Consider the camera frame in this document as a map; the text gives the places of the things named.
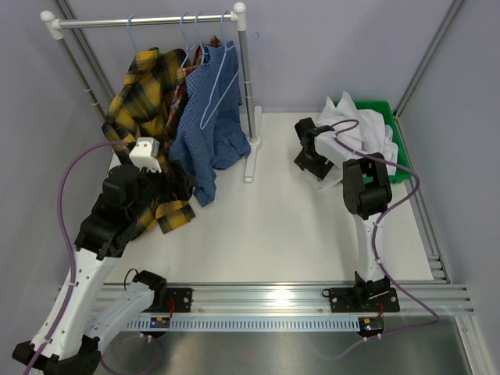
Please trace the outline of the white shirt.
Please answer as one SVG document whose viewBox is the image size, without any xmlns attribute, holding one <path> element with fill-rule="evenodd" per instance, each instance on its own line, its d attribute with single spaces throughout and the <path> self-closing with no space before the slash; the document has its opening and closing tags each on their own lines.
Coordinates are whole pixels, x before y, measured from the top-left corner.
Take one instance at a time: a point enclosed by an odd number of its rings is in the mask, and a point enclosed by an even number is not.
<svg viewBox="0 0 500 375">
<path fill-rule="evenodd" d="M 359 125 L 340 135 L 343 143 L 366 154 L 381 153 L 386 160 L 396 163 L 398 145 L 394 142 L 394 131 L 384 119 L 380 110 L 360 109 L 351 95 L 343 91 L 340 101 L 335 105 L 330 97 L 318 119 L 317 127 L 334 125 L 341 120 L 358 120 Z"/>
</svg>

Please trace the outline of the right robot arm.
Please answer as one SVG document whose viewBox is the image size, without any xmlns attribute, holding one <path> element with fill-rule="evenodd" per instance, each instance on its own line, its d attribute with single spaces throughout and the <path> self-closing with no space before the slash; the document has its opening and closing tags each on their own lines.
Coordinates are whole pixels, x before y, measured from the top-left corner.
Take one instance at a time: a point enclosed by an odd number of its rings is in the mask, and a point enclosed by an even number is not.
<svg viewBox="0 0 500 375">
<path fill-rule="evenodd" d="M 308 117 L 295 124 L 295 132 L 302 146 L 295 165 L 318 180 L 323 180 L 334 166 L 341 168 L 343 201 L 355 221 L 358 243 L 355 283 L 343 292 L 330 290 L 331 307 L 334 311 L 356 308 L 381 313 L 391 303 L 389 278 L 380 268 L 381 257 L 373 253 L 376 221 L 392 200 L 384 157 L 379 152 L 367 157 L 357 155 L 353 147 L 338 138 L 337 124 L 318 127 Z"/>
</svg>

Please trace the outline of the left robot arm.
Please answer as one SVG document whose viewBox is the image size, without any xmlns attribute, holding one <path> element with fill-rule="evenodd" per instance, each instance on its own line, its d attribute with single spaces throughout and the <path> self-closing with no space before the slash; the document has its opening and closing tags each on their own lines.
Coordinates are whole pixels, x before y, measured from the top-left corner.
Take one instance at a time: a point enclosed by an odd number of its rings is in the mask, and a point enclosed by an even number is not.
<svg viewBox="0 0 500 375">
<path fill-rule="evenodd" d="M 137 235 L 139 219 L 155 203 L 190 198 L 193 177 L 173 165 L 173 177 L 131 164 L 112 168 L 91 214 L 80 225 L 65 284 L 42 328 L 21 342 L 12 357 L 44 374 L 93 374 L 114 337 L 142 312 L 161 320 L 148 326 L 157 338 L 174 313 L 191 310 L 192 290 L 168 287 L 165 278 L 142 270 L 99 316 L 91 310 L 111 270 Z"/>
</svg>

